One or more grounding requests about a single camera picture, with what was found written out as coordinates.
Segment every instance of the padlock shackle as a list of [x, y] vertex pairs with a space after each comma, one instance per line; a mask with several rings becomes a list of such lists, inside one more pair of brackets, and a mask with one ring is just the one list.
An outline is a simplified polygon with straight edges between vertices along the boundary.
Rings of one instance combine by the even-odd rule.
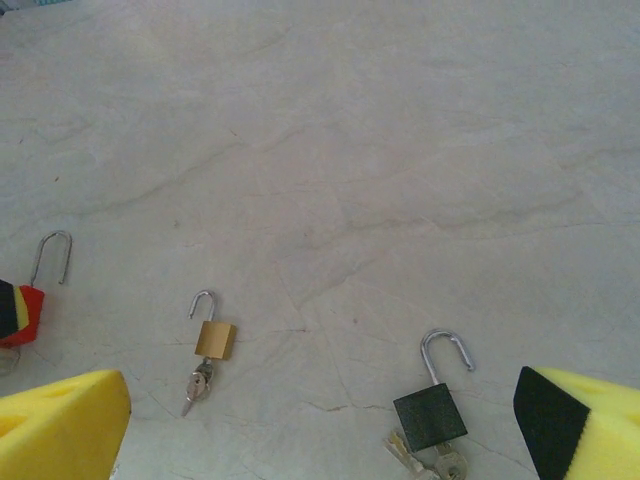
[[218, 306], [218, 297], [216, 296], [215, 292], [211, 290], [200, 290], [198, 293], [196, 293], [196, 296], [193, 297], [193, 300], [191, 301], [191, 307], [189, 308], [189, 318], [193, 318], [193, 314], [196, 313], [196, 307], [198, 306], [198, 301], [202, 297], [211, 297], [211, 309], [209, 310], [209, 318], [207, 318], [207, 320], [212, 322], [213, 317], [215, 317], [216, 315], [216, 308]]
[[67, 270], [69, 269], [69, 259], [71, 259], [71, 244], [73, 240], [71, 239], [71, 234], [69, 232], [65, 232], [64, 230], [56, 230], [54, 232], [48, 233], [45, 235], [40, 243], [38, 244], [38, 250], [36, 251], [36, 259], [33, 262], [33, 269], [31, 270], [31, 279], [29, 280], [29, 285], [33, 287], [34, 283], [36, 283], [36, 277], [38, 276], [38, 268], [40, 268], [40, 259], [42, 258], [42, 250], [44, 249], [45, 243], [47, 243], [50, 239], [57, 236], [64, 237], [66, 240], [66, 246], [64, 249], [64, 268], [62, 269], [62, 273], [60, 274], [60, 278], [58, 279], [58, 283], [62, 285], [64, 283], [64, 279], [67, 277]]
[[436, 374], [436, 367], [433, 364], [433, 359], [429, 354], [429, 343], [438, 337], [447, 337], [449, 340], [451, 340], [453, 343], [456, 344], [456, 346], [458, 347], [458, 350], [460, 351], [460, 357], [462, 358], [462, 361], [464, 362], [464, 364], [467, 366], [467, 370], [469, 370], [470, 372], [473, 372], [476, 369], [476, 365], [473, 362], [473, 359], [471, 358], [471, 354], [469, 353], [467, 346], [462, 341], [462, 338], [460, 338], [460, 336], [457, 333], [452, 332], [451, 330], [436, 328], [434, 330], [427, 332], [427, 334], [422, 339], [422, 342], [420, 343], [420, 351], [422, 352], [422, 358], [424, 360], [425, 365], [427, 366], [427, 370], [429, 370], [429, 375], [431, 376], [431, 380], [433, 381], [434, 385], [438, 385], [441, 382], [438, 379], [438, 375]]

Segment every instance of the key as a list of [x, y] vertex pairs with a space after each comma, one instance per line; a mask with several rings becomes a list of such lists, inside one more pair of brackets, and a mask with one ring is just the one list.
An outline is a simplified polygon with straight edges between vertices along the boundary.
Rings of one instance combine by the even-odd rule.
[[435, 470], [425, 467], [422, 462], [409, 453], [404, 440], [396, 432], [391, 432], [384, 443], [386, 449], [411, 472], [415, 480], [442, 480]]
[[435, 446], [438, 458], [434, 468], [442, 480], [465, 480], [467, 478], [467, 460], [456, 451], [449, 442]]
[[189, 384], [187, 385], [187, 400], [182, 408], [182, 416], [186, 417], [189, 410], [191, 410], [191, 406], [193, 402], [197, 401], [202, 397], [207, 391], [208, 382], [207, 378], [204, 376], [202, 372], [199, 372], [197, 369], [191, 374], [191, 378], [189, 378]]
[[209, 387], [211, 385], [211, 379], [213, 378], [213, 363], [211, 362], [211, 358], [204, 357], [202, 359], [202, 363], [196, 367], [196, 372], [200, 372], [204, 375], [204, 378], [207, 382], [207, 392], [209, 391]]

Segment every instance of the black foam strip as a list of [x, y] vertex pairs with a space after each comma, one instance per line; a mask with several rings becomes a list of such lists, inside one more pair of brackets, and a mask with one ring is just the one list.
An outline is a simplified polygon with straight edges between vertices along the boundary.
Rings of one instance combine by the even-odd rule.
[[0, 280], [0, 339], [18, 331], [18, 312], [13, 285]]
[[540, 480], [565, 478], [589, 408], [530, 367], [520, 371], [513, 408]]

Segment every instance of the open padlock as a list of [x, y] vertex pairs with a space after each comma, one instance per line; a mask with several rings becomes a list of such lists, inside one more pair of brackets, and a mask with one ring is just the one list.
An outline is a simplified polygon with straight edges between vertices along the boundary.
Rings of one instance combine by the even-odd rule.
[[393, 401], [412, 452], [445, 444], [449, 440], [467, 434], [467, 428], [449, 392], [449, 387], [438, 379], [429, 354], [429, 343], [438, 337], [449, 338], [458, 347], [467, 370], [470, 372], [475, 370], [475, 364], [467, 347], [456, 333], [443, 329], [427, 332], [422, 339], [420, 349], [433, 386]]
[[228, 360], [231, 357], [233, 341], [236, 338], [236, 327], [230, 323], [214, 322], [218, 306], [218, 298], [211, 290], [201, 290], [196, 293], [189, 308], [189, 318], [193, 318], [198, 301], [204, 297], [211, 297], [211, 309], [209, 318], [202, 322], [200, 336], [196, 344], [196, 355], [203, 357], [202, 363], [196, 367], [187, 384], [187, 399], [182, 408], [182, 416], [185, 417], [194, 402], [202, 400], [211, 391], [211, 379], [213, 377], [213, 360]]
[[35, 288], [34, 284], [38, 275], [44, 246], [51, 238], [57, 236], [63, 237], [66, 241], [64, 268], [58, 279], [58, 283], [62, 285], [67, 276], [72, 245], [71, 234], [63, 230], [51, 232], [40, 240], [29, 285], [18, 287], [0, 280], [0, 348], [14, 348], [13, 350], [2, 351], [2, 355], [0, 355], [0, 363], [2, 364], [0, 375], [9, 373], [17, 363], [20, 357], [17, 347], [33, 342], [36, 339], [42, 303], [44, 302], [44, 292]]
[[230, 323], [213, 321], [218, 306], [216, 294], [211, 290], [201, 290], [196, 293], [189, 309], [189, 318], [193, 318], [198, 301], [204, 296], [211, 297], [211, 309], [209, 310], [208, 319], [202, 322], [195, 354], [210, 359], [229, 360], [237, 329], [235, 325]]

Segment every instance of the foam block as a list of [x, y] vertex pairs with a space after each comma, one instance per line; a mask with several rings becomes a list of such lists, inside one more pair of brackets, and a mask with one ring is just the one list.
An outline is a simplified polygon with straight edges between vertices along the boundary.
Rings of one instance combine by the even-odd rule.
[[0, 478], [108, 480], [131, 402], [115, 370], [0, 399]]
[[640, 391], [524, 367], [518, 425], [540, 480], [640, 480]]
[[0, 280], [0, 347], [17, 347], [36, 339], [43, 302], [43, 291]]

